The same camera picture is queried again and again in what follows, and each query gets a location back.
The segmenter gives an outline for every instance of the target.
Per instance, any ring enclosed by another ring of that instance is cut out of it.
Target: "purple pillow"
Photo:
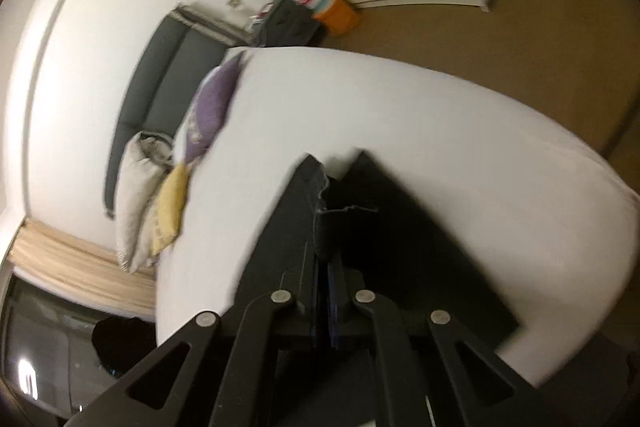
[[[239,53],[222,64],[200,90],[189,115],[184,154],[186,163],[201,156],[225,124],[226,110],[238,85],[241,72],[240,60],[243,54],[244,52]]]

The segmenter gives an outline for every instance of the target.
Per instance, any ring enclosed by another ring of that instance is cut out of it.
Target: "folded black garment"
[[[234,307],[280,288],[309,256],[340,251],[366,287],[404,310],[449,311],[491,348],[517,327],[509,309],[452,238],[362,152],[340,181],[307,156],[293,171],[236,289]],[[282,353],[273,397],[278,427],[355,427],[374,418],[366,353]]]

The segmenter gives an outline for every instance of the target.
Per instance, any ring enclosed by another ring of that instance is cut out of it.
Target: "orange bin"
[[[324,24],[331,35],[342,35],[353,30],[361,17],[345,0],[334,0],[326,10],[314,14],[314,19]]]

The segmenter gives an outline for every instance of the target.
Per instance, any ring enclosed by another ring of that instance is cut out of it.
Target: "triangular cutout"
[[[189,349],[187,343],[175,346],[159,363],[127,389],[127,395],[152,409],[162,409]]]
[[[464,342],[456,342],[456,351],[482,406],[491,407],[513,396],[513,387],[486,365]]]

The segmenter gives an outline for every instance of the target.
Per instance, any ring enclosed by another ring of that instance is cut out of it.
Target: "yellow pillow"
[[[182,210],[187,195],[187,167],[178,163],[164,179],[155,203],[156,219],[152,254],[158,255],[168,247],[180,233]]]

